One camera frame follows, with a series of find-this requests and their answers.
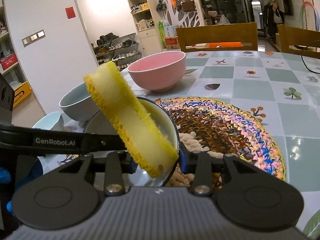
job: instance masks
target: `dining table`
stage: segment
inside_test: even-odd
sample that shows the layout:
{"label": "dining table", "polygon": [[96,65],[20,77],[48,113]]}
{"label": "dining table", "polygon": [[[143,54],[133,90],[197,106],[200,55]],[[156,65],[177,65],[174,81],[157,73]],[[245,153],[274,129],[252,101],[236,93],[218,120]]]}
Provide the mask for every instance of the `dining table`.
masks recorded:
{"label": "dining table", "polygon": [[[154,101],[212,98],[254,116],[281,151],[282,179],[304,199],[297,228],[320,236],[320,60],[280,52],[198,51],[186,53],[186,71],[174,88],[151,92],[121,73],[133,92]],[[85,123],[69,120],[66,131],[83,132]],[[44,173],[76,156],[42,158]]]}

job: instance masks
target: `yellow sponge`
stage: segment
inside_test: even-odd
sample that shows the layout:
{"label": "yellow sponge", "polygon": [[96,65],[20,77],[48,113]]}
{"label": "yellow sponge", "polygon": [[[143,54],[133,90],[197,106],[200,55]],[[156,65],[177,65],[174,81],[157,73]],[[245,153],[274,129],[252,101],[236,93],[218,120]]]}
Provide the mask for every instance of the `yellow sponge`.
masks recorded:
{"label": "yellow sponge", "polygon": [[84,77],[93,101],[120,135],[128,152],[152,178],[172,168],[177,150],[161,133],[127,82],[109,61]]}

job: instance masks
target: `chair backrest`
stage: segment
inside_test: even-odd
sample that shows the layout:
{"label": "chair backrest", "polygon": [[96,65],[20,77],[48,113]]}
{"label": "chair backrest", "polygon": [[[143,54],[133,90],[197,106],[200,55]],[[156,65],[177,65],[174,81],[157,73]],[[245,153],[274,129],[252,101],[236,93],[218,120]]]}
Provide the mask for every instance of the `chair backrest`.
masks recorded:
{"label": "chair backrest", "polygon": [[[258,29],[255,22],[226,25],[209,25],[189,28],[177,28],[181,51],[212,51],[212,50],[258,50]],[[241,42],[243,47],[223,48],[186,48],[201,43]]]}
{"label": "chair backrest", "polygon": [[312,44],[314,41],[320,41],[320,32],[289,27],[283,24],[278,25],[278,28],[281,52],[320,59],[320,52],[301,50],[293,47],[294,45],[311,45],[311,47],[320,48],[320,42]]}

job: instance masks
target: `sliding glass door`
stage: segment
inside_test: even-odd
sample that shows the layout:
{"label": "sliding glass door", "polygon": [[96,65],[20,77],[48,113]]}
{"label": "sliding glass door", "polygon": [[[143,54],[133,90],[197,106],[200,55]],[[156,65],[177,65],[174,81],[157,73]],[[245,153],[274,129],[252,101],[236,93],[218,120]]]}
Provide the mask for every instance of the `sliding glass door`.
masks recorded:
{"label": "sliding glass door", "polygon": [[258,29],[263,29],[261,7],[258,0],[202,0],[206,11],[224,14],[230,23],[257,22]]}

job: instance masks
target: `bowl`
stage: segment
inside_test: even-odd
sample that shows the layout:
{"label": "bowl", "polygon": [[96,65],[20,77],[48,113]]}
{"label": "bowl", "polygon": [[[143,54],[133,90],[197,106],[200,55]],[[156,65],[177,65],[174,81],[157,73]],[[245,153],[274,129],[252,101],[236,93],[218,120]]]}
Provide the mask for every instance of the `bowl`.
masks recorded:
{"label": "bowl", "polygon": [[68,92],[60,100],[59,106],[67,116],[78,122],[90,120],[99,111],[88,93],[85,83]]}
{"label": "bowl", "polygon": [[[161,132],[167,136],[168,140],[171,142],[172,146],[177,149],[180,148],[180,139],[177,127],[174,121],[171,119],[169,114],[155,102],[150,101],[146,98],[138,97],[140,103],[147,109],[151,114],[151,118],[156,122],[156,125],[160,128]],[[96,134],[112,134],[117,135],[118,133],[113,128],[109,120],[104,116],[102,111],[99,111],[95,116],[88,122],[86,128],[84,129],[86,133],[96,133]],[[96,152],[93,153],[95,158],[106,157],[110,151]],[[123,174],[124,184],[126,187],[130,186],[150,186],[150,187],[160,187],[165,185],[170,177],[172,176],[176,164],[172,166],[167,172],[163,172],[156,178],[151,178],[146,171],[141,169],[139,166],[134,174]],[[104,185],[104,174],[96,174],[95,187],[102,188]]]}
{"label": "bowl", "polygon": [[141,58],[128,67],[133,81],[152,91],[168,90],[178,83],[186,71],[186,54],[166,51]]}
{"label": "bowl", "polygon": [[64,122],[60,112],[52,112],[39,120],[32,128],[51,131],[63,131]]}

